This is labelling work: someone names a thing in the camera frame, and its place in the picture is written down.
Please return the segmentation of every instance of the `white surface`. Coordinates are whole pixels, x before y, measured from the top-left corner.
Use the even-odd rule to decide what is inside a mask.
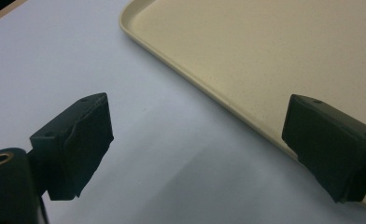
[[[32,1],[0,20],[0,149],[108,94],[115,141],[50,223],[366,223],[300,164],[131,41],[127,1]]]

